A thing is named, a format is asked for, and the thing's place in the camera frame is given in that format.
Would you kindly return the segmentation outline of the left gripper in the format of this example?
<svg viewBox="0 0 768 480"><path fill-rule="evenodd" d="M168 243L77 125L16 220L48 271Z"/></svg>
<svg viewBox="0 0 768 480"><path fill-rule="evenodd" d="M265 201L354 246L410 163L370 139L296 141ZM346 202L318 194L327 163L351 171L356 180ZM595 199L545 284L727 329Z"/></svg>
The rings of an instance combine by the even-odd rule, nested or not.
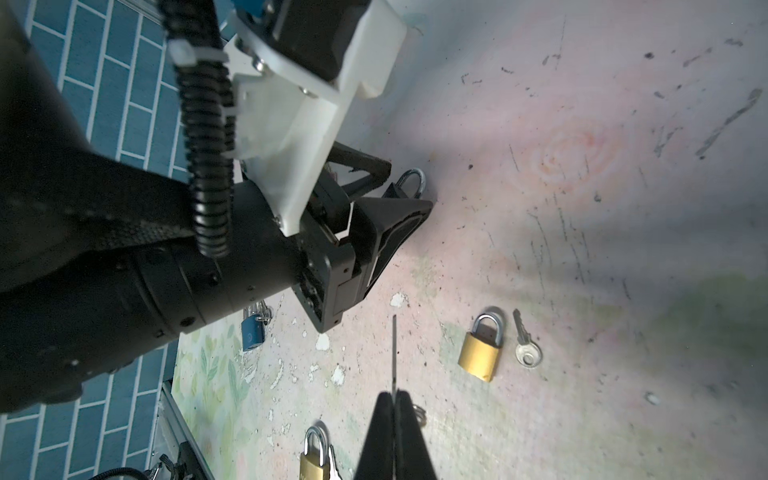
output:
<svg viewBox="0 0 768 480"><path fill-rule="evenodd" d="M423 199L363 197L389 178L387 160L335 142L326 162L365 176L341 186L323 170L301 215L301 270L292 289L319 333L338 326L344 312L365 298L434 207Z"/></svg>

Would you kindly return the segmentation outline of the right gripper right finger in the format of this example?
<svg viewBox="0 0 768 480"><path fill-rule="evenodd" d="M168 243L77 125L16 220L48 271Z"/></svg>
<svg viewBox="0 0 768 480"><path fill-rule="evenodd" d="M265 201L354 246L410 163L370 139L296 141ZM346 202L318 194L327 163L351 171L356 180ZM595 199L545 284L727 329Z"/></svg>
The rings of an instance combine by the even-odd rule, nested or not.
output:
<svg viewBox="0 0 768 480"><path fill-rule="evenodd" d="M437 480L408 392L398 390L394 406L394 478Z"/></svg>

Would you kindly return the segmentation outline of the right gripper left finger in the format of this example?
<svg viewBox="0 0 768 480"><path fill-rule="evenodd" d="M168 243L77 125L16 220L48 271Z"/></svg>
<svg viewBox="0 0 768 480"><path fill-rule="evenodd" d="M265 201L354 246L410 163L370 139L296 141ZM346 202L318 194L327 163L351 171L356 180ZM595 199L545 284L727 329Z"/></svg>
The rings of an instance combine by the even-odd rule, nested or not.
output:
<svg viewBox="0 0 768 480"><path fill-rule="evenodd" d="M355 480L392 480L394 471L394 404L381 392L362 447Z"/></svg>

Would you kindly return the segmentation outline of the large brass padlock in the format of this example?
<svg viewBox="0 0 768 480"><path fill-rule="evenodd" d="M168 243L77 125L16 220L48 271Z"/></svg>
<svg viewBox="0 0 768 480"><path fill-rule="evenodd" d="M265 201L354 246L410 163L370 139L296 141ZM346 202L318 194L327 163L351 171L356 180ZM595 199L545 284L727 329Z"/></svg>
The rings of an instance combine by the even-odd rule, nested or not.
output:
<svg viewBox="0 0 768 480"><path fill-rule="evenodd" d="M319 424L306 430L299 461L300 480L341 480L334 447Z"/></svg>

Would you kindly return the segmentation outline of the small brass padlock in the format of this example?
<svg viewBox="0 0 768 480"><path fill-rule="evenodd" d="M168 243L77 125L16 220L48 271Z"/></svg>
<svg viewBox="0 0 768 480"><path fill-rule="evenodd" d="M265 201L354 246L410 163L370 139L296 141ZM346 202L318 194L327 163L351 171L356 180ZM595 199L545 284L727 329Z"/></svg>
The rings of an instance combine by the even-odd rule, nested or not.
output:
<svg viewBox="0 0 768 480"><path fill-rule="evenodd" d="M466 333L458 365L470 375L491 382L503 346L504 320L495 312L478 315Z"/></svg>

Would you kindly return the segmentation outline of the small silver padlock key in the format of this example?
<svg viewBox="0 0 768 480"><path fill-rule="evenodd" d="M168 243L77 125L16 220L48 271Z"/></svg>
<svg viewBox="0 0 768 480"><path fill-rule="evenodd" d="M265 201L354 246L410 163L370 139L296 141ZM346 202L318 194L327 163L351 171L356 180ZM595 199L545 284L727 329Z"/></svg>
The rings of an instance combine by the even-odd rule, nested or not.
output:
<svg viewBox="0 0 768 480"><path fill-rule="evenodd" d="M543 359L542 351L525 329L521 313L518 309L513 311L513 320L517 331L517 346L515 348L517 361L525 368L533 369L538 367Z"/></svg>

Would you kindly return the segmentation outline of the blue padlock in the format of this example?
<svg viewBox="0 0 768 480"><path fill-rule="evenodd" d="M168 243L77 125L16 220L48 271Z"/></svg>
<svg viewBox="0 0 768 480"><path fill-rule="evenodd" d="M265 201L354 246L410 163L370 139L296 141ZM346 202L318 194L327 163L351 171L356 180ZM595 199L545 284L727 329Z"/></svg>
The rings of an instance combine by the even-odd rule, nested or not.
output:
<svg viewBox="0 0 768 480"><path fill-rule="evenodd" d="M266 326L272 318L272 309L264 300L255 302L243 310L241 334L244 352L254 350L265 342Z"/></svg>

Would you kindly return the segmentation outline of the black padlock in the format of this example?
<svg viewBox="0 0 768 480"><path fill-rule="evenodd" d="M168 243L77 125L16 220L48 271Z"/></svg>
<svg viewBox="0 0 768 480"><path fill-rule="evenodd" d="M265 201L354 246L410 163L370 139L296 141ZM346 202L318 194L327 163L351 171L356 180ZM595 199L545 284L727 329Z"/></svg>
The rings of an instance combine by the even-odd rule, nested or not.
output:
<svg viewBox="0 0 768 480"><path fill-rule="evenodd" d="M426 190L426 175L419 168L405 171L397 181L391 183L383 194L384 198L421 199Z"/></svg>

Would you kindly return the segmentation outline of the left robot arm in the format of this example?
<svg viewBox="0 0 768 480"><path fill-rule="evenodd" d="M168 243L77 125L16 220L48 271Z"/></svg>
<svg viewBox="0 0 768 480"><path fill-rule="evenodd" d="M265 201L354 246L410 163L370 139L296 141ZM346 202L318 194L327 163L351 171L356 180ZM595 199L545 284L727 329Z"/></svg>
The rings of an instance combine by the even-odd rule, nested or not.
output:
<svg viewBox="0 0 768 480"><path fill-rule="evenodd" d="M86 381L285 289L315 329L364 300L433 203L337 134L406 36L386 1L163 1L187 182L98 154L1 8L1 409Z"/></svg>

